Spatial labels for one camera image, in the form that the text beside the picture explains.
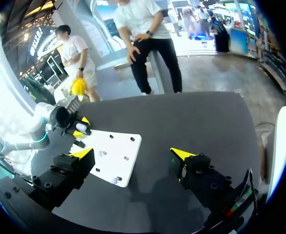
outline hand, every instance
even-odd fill
[[[137,47],[133,46],[133,45],[128,48],[128,61],[129,61],[130,64],[133,64],[133,62],[136,61],[136,59],[135,59],[135,57],[134,57],[134,55],[133,55],[133,53],[134,53],[135,51],[136,51],[139,55],[141,54],[141,52],[139,51],[139,49],[138,49]]]
[[[135,37],[135,41],[138,40],[138,42],[141,42],[141,41],[147,40],[147,39],[149,39],[149,38],[151,38],[151,36],[150,36],[149,34],[147,34],[147,33],[139,33],[139,34],[137,34],[137,36]]]
[[[77,77],[77,78],[83,78],[83,72],[80,71],[80,70],[78,70],[78,71],[76,72],[76,77]]]

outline wristwatch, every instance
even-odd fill
[[[153,36],[153,33],[151,32],[151,31],[149,31],[149,30],[147,30],[147,32],[146,32],[149,36]]]

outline yellow hard hat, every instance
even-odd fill
[[[72,95],[84,95],[84,91],[86,90],[86,83],[83,78],[77,78],[74,80],[71,86]]]

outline man's right hand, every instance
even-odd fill
[[[133,64],[133,62],[136,61],[136,59],[135,59],[135,57],[134,57],[134,55],[133,55],[133,53],[134,53],[135,51],[136,51],[139,55],[141,54],[141,52],[139,51],[139,49],[138,49],[137,47],[133,46],[133,45],[128,48],[128,61],[129,61],[130,64]]]

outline black pants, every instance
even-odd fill
[[[134,42],[140,55],[134,52],[135,62],[131,65],[131,69],[136,80],[136,83],[141,92],[149,94],[152,89],[147,81],[146,58],[150,51],[157,50],[163,58],[171,75],[174,92],[182,91],[182,76],[178,67],[177,57],[172,39],[147,39],[141,42]]]

